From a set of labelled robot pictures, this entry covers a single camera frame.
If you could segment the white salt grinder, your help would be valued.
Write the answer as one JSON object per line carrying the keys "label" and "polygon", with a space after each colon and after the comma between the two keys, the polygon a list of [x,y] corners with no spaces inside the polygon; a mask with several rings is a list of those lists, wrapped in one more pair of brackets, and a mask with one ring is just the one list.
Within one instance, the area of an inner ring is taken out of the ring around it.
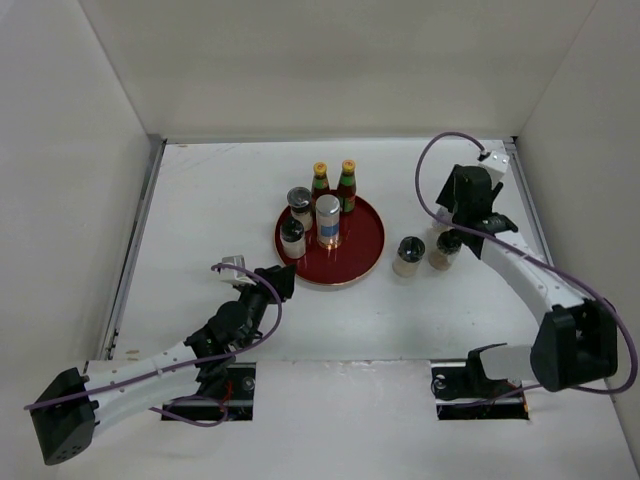
{"label": "white salt grinder", "polygon": [[304,225],[294,217],[288,217],[280,226],[280,241],[284,254],[288,258],[302,258],[306,253]]}
{"label": "white salt grinder", "polygon": [[305,231],[309,231],[313,225],[310,190],[305,187],[294,187],[289,190],[286,198],[291,216],[303,225]]}

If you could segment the silver lid white beads jar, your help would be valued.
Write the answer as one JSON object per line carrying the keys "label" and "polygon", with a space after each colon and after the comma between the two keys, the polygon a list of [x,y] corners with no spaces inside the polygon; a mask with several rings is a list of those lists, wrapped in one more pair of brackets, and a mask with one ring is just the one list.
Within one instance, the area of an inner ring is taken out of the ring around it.
{"label": "silver lid white beads jar", "polygon": [[340,236],[340,202],[331,194],[320,196],[315,203],[317,241],[324,247],[338,246]]}

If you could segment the ketchup bottle yellow cap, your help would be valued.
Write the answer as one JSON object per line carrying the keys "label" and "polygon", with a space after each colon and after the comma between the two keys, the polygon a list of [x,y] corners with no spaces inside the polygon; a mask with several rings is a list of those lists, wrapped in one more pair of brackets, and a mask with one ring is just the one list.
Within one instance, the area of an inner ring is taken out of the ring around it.
{"label": "ketchup bottle yellow cap", "polygon": [[327,165],[324,162],[317,162],[313,165],[313,180],[311,188],[312,204],[323,195],[331,191],[327,176]]}
{"label": "ketchup bottle yellow cap", "polygon": [[355,169],[356,163],[354,160],[348,159],[342,163],[336,196],[344,214],[351,213],[355,208],[357,189]]}

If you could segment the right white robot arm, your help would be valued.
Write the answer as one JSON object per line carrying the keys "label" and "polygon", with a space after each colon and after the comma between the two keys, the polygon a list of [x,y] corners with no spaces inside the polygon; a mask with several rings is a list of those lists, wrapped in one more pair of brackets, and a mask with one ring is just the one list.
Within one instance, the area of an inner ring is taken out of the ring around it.
{"label": "right white robot arm", "polygon": [[461,243],[498,273],[536,320],[525,372],[557,392],[612,376],[617,325],[604,305],[539,267],[516,224],[493,209],[502,188],[481,166],[453,167],[436,203],[452,214]]}

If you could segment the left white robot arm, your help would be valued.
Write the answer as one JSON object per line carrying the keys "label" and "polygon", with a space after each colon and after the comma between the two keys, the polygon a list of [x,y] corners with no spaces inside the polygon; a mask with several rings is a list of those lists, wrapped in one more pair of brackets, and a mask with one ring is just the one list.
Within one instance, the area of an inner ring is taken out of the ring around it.
{"label": "left white robot arm", "polygon": [[268,339],[260,324],[268,306],[281,308],[292,298],[295,266],[250,271],[242,261],[229,258],[212,268],[239,296],[221,304],[185,340],[97,374],[67,369],[26,406],[45,465],[74,458],[95,436],[138,413],[158,409],[171,417],[171,407],[181,401],[216,397],[237,357]]}

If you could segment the brown spice grinder black cap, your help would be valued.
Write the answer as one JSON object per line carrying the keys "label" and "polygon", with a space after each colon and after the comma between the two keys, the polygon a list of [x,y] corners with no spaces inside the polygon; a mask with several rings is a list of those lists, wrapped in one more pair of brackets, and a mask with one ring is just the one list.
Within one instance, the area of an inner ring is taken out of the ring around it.
{"label": "brown spice grinder black cap", "polygon": [[429,264],[436,270],[449,270],[460,253],[462,241],[455,230],[438,233],[428,255]]}

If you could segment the red round tray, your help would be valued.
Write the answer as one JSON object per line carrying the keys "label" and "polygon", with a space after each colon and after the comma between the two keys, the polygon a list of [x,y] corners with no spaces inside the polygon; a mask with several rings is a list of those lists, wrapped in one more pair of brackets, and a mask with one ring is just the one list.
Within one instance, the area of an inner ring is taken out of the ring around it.
{"label": "red round tray", "polygon": [[376,209],[357,195],[355,210],[340,220],[339,242],[335,247],[321,245],[316,225],[305,233],[305,255],[289,257],[282,246],[281,226],[290,216],[286,207],[274,227],[274,245],[280,261],[296,266],[296,276],[321,286],[345,286],[369,274],[378,263],[385,245],[385,229]]}

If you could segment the beige spice grinder black cap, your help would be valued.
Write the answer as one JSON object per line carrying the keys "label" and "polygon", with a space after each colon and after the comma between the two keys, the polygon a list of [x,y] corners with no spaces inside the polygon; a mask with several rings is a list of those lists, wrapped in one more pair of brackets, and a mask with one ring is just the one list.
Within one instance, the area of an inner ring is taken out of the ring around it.
{"label": "beige spice grinder black cap", "polygon": [[396,275],[409,278],[416,274],[425,254],[424,242],[415,236],[404,237],[396,250],[392,269]]}

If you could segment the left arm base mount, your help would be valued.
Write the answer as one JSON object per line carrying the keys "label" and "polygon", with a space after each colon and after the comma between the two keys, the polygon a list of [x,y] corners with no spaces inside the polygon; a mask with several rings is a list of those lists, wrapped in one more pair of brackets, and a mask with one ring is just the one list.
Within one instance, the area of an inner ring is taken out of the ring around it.
{"label": "left arm base mount", "polygon": [[205,425],[221,422],[252,421],[257,364],[236,363],[208,397],[164,403],[160,409],[189,421]]}

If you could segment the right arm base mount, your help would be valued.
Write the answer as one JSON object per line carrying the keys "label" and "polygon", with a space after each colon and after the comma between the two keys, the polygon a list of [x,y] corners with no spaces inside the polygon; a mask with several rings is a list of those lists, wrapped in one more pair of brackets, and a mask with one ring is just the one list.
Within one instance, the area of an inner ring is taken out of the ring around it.
{"label": "right arm base mount", "polygon": [[431,362],[431,392],[440,421],[528,420],[529,412],[520,381],[489,379],[480,354],[498,347],[491,344],[471,350],[463,359]]}

